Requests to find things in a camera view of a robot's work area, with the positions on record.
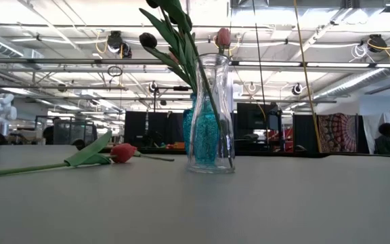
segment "woman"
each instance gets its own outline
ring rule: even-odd
[[[376,139],[376,152],[380,155],[390,155],[390,123],[384,123],[378,128],[382,134]]]

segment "computer monitor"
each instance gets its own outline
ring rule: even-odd
[[[266,122],[260,107],[264,107]],[[267,129],[278,130],[278,116],[280,115],[277,115],[277,112],[278,105],[276,104],[258,106],[258,104],[237,103],[238,129],[266,129],[267,126]]]

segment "flower stem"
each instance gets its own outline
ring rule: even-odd
[[[53,165],[43,165],[43,166],[32,166],[32,167],[24,167],[19,169],[2,169],[0,170],[0,176],[4,176],[7,174],[18,174],[30,171],[44,170],[44,169],[53,169],[57,167],[68,167],[70,166],[68,163],[58,163]]]

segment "red fabric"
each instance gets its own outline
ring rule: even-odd
[[[126,163],[131,157],[134,156],[136,150],[136,147],[128,143],[116,145],[111,150],[111,155],[116,155],[116,157],[112,158],[112,160],[115,163]]]

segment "pink tulip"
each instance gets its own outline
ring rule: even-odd
[[[229,48],[231,45],[231,34],[227,28],[221,28],[217,32],[216,45],[219,47]]]

